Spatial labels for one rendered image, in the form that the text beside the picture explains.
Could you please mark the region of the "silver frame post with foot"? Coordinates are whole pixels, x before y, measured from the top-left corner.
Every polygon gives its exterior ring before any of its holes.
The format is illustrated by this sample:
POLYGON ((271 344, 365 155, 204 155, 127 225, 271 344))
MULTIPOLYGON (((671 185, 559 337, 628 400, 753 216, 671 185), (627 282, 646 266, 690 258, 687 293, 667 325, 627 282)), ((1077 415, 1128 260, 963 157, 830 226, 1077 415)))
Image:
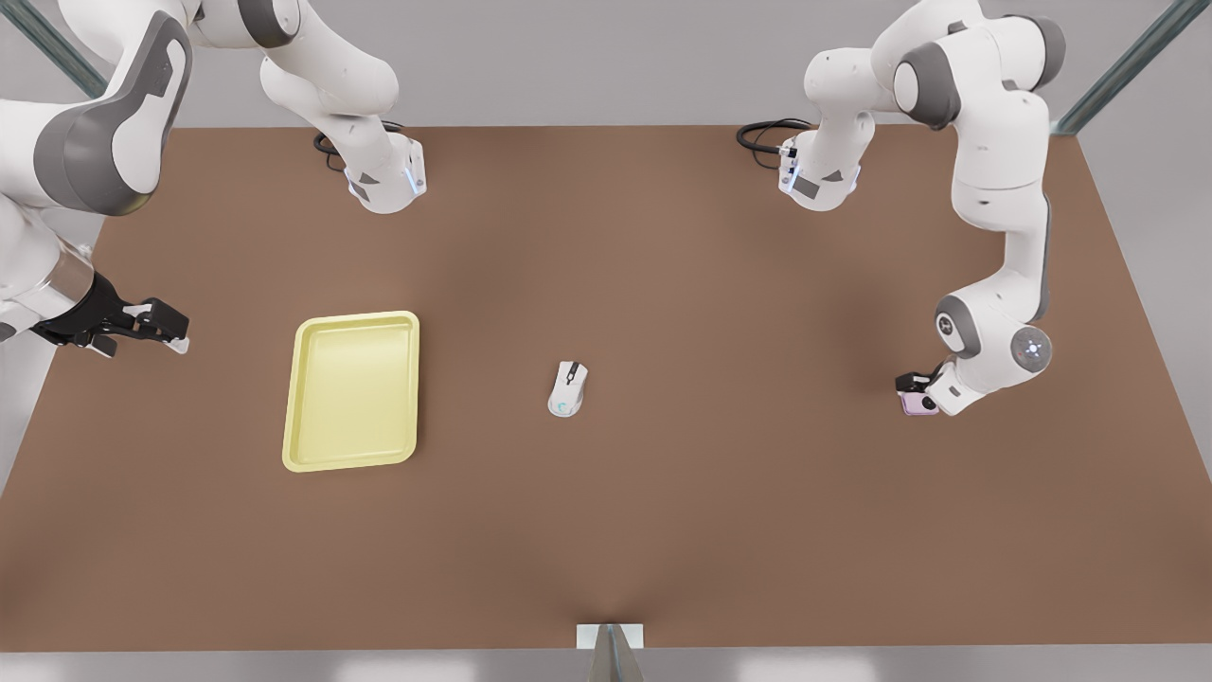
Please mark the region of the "silver frame post with foot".
POLYGON ((577 649, 590 649, 587 682, 645 682, 635 657, 644 648, 642 624, 579 624, 577 649))

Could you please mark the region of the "white computer mouse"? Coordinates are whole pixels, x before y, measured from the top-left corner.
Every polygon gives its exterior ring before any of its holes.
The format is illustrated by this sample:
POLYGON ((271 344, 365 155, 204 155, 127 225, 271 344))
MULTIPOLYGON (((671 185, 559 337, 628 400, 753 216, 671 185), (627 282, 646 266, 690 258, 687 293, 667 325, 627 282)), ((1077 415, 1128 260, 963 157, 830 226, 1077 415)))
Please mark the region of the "white computer mouse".
POLYGON ((551 415, 568 418, 579 413, 584 396, 584 383, 588 367, 576 361, 562 361, 548 397, 548 409, 551 415))

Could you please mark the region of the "yellow plastic tray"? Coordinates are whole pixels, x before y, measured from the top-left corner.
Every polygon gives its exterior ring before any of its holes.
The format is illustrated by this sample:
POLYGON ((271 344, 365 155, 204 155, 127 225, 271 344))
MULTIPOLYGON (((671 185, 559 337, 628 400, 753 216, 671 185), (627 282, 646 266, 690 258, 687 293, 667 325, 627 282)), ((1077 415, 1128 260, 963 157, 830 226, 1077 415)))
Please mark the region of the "yellow plastic tray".
POLYGON ((295 333, 282 462, 292 472, 406 462, 419 441, 415 314, 318 316, 295 333))

